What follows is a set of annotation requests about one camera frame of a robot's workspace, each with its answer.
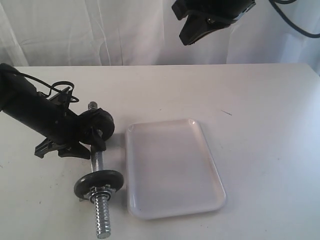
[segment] plastic tray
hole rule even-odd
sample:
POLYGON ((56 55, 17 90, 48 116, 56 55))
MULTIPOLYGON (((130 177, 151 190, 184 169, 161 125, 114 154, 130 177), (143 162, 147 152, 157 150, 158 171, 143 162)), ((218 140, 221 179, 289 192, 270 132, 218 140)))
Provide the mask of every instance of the plastic tray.
POLYGON ((197 121, 139 123, 126 131, 128 210, 151 220, 214 211, 226 193, 197 121))

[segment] white backdrop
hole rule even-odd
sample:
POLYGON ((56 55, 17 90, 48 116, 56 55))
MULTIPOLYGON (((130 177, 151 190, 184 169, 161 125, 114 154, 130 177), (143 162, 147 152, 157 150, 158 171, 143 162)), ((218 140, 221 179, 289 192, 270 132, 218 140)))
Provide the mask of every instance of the white backdrop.
MULTIPOLYGON (((232 27, 183 46, 174 0, 0 0, 0 62, 14 66, 308 63, 320 39, 291 29, 268 0, 232 27)), ((281 8, 320 33, 320 0, 281 8)))

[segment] white table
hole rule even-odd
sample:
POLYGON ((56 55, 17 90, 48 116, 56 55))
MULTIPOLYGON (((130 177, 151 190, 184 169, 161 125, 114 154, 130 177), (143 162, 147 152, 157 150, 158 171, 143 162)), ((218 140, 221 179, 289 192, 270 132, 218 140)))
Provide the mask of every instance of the white table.
MULTIPOLYGON (((200 122, 226 205, 216 213, 141 221, 127 212, 124 187, 110 201, 111 239, 320 239, 320 78, 307 65, 18 69, 48 83, 74 82, 80 102, 70 108, 77 114, 89 101, 109 111, 116 130, 104 164, 122 173, 126 126, 200 122)), ((94 206, 73 193, 90 161, 56 152, 37 158, 41 135, 4 113, 0 123, 1 239, 96 239, 94 206)))

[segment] fabric backdrop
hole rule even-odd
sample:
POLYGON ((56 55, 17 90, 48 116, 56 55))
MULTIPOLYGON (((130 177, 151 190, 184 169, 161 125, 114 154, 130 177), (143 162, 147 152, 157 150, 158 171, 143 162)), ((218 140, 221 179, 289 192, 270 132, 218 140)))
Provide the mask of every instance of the fabric backdrop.
MULTIPOLYGON (((268 0, 192 46, 174 0, 0 0, 0 62, 14 66, 308 63, 320 74, 320 39, 291 29, 268 0)), ((320 0, 281 8, 320 33, 320 0)))

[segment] wire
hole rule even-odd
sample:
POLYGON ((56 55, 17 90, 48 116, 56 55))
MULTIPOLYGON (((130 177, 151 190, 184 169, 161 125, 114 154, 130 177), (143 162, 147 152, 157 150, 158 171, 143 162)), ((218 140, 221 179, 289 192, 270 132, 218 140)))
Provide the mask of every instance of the wire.
POLYGON ((14 71, 14 70, 6 70, 6 69, 1 69, 0 70, 1 73, 7 73, 7 74, 14 74, 14 75, 18 75, 18 76, 22 76, 22 77, 25 77, 25 78, 28 78, 28 79, 31 79, 33 81, 36 81, 37 83, 40 83, 44 86, 46 86, 47 88, 50 89, 49 93, 48 94, 45 94, 45 93, 41 93, 45 98, 48 98, 51 96, 52 94, 52 91, 55 91, 57 93, 60 93, 62 95, 67 95, 68 96, 68 99, 67 101, 69 100, 69 103, 78 103, 79 102, 79 99, 75 96, 72 96, 72 92, 73 90, 75 89, 75 85, 72 83, 72 82, 69 82, 69 81, 58 81, 58 82, 55 82, 54 84, 50 85, 34 76, 30 76, 28 74, 25 74, 25 73, 22 73, 22 72, 19 72, 19 71, 14 71), (57 86, 61 86, 61 85, 66 85, 66 86, 70 86, 71 87, 71 90, 69 91, 69 93, 65 93, 55 87, 57 86))
POLYGON ((276 10, 276 12, 280 15, 280 17, 290 26, 292 27, 294 30, 296 30, 298 33, 311 38, 311 39, 319 39, 320 38, 320 33, 318 34, 314 34, 314 33, 310 33, 307 32, 305 30, 303 30, 302 28, 298 27, 296 24, 294 24, 286 15, 285 13, 280 9, 280 7, 277 4, 282 4, 282 5, 286 5, 286 4, 292 4, 294 2, 296 2, 297 0, 269 0, 269 2, 271 3, 272 7, 274 8, 274 10, 276 10))

